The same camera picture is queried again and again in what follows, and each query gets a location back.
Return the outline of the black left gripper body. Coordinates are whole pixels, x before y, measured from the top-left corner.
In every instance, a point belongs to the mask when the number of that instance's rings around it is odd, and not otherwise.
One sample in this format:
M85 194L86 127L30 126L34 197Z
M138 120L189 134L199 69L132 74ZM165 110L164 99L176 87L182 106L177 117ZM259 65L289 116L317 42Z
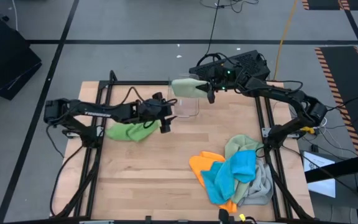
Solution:
M139 122L155 121L172 115L171 105L164 100L148 99L137 106Z

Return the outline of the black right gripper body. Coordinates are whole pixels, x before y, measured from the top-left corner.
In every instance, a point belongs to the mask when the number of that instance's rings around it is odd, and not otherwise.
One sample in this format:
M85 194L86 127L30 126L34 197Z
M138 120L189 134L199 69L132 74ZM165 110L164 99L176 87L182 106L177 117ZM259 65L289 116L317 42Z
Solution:
M240 67L217 66L212 69L212 85L214 90L233 90L235 81L241 71Z

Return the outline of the pale green microfiber towel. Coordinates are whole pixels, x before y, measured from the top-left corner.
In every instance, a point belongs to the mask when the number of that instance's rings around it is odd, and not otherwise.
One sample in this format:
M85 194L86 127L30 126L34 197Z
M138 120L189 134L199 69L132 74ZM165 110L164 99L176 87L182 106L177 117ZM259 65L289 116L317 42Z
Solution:
M263 144L258 142L251 137L245 134L238 134L226 143L224 147L224 157L225 159L230 159L237 151L255 151L256 149L262 147ZM241 181L235 180L234 189L235 193L231 197L231 201L235 204L238 204L242 198L244 198L247 189L249 188L250 183L243 183Z
M182 98L207 98L207 91L197 89L198 86L208 84L206 81L193 78L176 79L171 82L173 93Z

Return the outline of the clear plastic bin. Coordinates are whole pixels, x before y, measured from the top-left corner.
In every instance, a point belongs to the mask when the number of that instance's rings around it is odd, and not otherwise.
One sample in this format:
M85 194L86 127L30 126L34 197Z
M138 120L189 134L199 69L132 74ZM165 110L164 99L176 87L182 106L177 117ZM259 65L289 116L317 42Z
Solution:
M181 73L177 76L170 76L168 78L168 95L167 99L172 100L176 99L177 102L172 107L173 114L178 116L179 118L190 118L192 116L197 116L199 113L199 101L198 98L182 98L177 97L173 93L171 88L171 82L176 79L183 79L183 78L194 78L195 76L189 73Z

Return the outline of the bright green microfiber towel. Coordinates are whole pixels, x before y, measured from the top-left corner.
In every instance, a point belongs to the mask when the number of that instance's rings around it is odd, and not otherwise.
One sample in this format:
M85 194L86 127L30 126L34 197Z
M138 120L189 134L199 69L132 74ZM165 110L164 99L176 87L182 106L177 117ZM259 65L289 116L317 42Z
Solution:
M106 136L115 141L140 142L160 127L159 121L137 124L115 123L106 130Z

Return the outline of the orange microfiber towel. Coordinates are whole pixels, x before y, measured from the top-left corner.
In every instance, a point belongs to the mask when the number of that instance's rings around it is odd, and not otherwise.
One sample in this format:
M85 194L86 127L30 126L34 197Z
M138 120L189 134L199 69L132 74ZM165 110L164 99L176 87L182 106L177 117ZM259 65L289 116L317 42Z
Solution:
M207 151L201 151L198 156L192 156L189 160L189 165L195 174L196 178L198 179L201 186L207 190L206 188L206 180L201 175L202 171L209 171L213 165L214 162L224 162L225 158L222 155L213 153L213 152L207 152ZM209 201L212 204L217 205L221 209L227 210L229 213L235 213L237 212L237 205L232 202L230 199L224 201L223 203L214 203L210 196Z

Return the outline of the blue microfiber towel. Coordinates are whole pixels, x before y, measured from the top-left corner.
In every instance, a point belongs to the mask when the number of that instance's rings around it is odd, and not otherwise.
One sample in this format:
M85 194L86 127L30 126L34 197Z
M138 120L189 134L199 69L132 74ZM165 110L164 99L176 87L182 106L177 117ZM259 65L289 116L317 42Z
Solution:
M223 162L213 161L209 170L201 171L201 176L211 203L238 203L256 178L255 151L237 151Z

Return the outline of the grey microfiber towel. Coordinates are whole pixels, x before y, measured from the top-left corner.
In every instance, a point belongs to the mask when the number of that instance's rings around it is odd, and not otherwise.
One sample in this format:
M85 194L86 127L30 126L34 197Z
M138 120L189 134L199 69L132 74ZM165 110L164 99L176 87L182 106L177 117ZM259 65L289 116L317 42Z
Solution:
M273 195L273 180L270 167L262 159L256 160L255 179L244 184L245 192L241 193L237 202L239 207L244 205L266 205Z

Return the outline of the black perforated computer case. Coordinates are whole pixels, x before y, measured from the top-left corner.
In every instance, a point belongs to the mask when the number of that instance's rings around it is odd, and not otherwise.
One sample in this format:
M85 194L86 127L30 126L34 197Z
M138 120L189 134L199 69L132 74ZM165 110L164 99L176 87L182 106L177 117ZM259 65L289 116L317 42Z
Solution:
M217 66L240 67L237 76L250 75L265 79L270 74L264 56L256 50L227 57L222 53L211 53L202 57L195 67L189 69L190 74L197 75L200 80L212 81L212 69Z

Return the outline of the black device with yellow tag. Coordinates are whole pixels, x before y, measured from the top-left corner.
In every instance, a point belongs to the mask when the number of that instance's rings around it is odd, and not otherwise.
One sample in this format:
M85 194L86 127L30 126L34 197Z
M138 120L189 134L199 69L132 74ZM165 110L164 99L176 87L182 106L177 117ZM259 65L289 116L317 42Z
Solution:
M255 218L245 216L244 214L239 215L239 220L236 221L234 216L230 216L229 212L225 209L219 209L218 220L220 224L257 224Z

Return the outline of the large hazard striped floor mat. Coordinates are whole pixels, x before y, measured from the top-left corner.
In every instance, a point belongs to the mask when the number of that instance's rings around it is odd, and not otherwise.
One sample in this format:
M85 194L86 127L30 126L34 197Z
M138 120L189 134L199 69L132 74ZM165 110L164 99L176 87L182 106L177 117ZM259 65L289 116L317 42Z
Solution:
M358 48L317 47L314 51L358 154Z

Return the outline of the white display screen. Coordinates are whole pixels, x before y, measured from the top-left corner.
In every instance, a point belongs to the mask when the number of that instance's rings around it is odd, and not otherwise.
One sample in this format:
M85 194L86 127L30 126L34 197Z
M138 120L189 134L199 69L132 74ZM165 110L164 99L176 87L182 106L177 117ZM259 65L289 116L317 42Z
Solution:
M305 172L318 169L319 167L328 166L334 163L335 162L332 160L317 156L310 152L303 153L303 168ZM309 183L308 189L309 191L331 198L336 197L336 181L334 179L320 180L317 182Z

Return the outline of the black metal beam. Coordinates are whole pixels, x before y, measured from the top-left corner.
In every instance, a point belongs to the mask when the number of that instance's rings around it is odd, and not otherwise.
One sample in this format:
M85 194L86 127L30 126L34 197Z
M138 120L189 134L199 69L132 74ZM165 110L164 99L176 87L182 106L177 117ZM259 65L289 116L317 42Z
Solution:
M305 177L307 183L312 183L356 173L358 173L358 157L324 167L316 165L315 169L305 172Z

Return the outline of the black floor box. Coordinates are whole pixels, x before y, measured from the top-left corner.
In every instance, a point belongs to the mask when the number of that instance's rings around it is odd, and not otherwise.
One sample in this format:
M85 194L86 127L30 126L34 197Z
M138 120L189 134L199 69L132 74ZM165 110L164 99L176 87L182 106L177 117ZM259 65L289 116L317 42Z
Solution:
M12 100L41 65L28 41L0 20L0 97Z

